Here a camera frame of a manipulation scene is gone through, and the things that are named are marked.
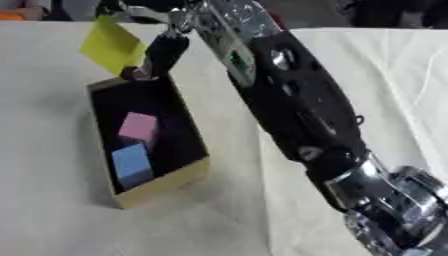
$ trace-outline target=yellow block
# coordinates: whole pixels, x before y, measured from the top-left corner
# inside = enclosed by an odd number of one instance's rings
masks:
[[[119,76],[125,66],[139,66],[146,46],[117,24],[111,16],[101,16],[93,24],[80,49],[86,57]]]

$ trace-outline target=blue cube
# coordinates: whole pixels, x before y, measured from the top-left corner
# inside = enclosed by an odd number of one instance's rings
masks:
[[[118,181],[125,190],[141,185],[154,178],[146,149],[136,144],[112,153]]]

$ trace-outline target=silver metal part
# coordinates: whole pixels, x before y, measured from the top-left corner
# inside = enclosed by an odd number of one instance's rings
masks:
[[[366,197],[386,196],[392,189],[386,175],[384,167],[370,155],[360,167],[327,181],[326,186],[341,208],[352,209]]]
[[[166,24],[170,22],[168,14],[156,12],[145,6],[127,5],[121,0],[118,1],[118,5],[124,12],[132,17],[151,18]]]
[[[437,255],[426,244],[446,223],[447,187],[430,174],[413,167],[390,173],[370,155],[326,187],[347,210],[348,229],[373,255]]]
[[[247,44],[281,32],[257,2],[204,0],[197,7],[196,30],[240,86],[254,84],[255,59]]]

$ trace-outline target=cardboard box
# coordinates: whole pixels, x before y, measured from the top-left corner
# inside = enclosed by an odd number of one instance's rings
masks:
[[[112,196],[126,209],[153,196],[203,178],[209,154],[194,120],[170,78],[153,82],[127,82],[116,78],[88,85],[99,148]],[[118,182],[112,152],[125,147],[119,137],[128,112],[157,116],[159,133],[151,152],[155,179],[131,190]]]

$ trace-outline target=tabletop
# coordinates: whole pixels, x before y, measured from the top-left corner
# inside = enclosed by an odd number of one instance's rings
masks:
[[[90,23],[0,26],[0,248],[5,255],[368,255],[250,115],[195,34],[172,71],[209,147],[208,177],[131,210],[113,207],[85,85],[112,75],[78,52]],[[126,24],[150,42],[162,26]],[[293,33],[366,117],[387,166],[448,181],[448,32]]]

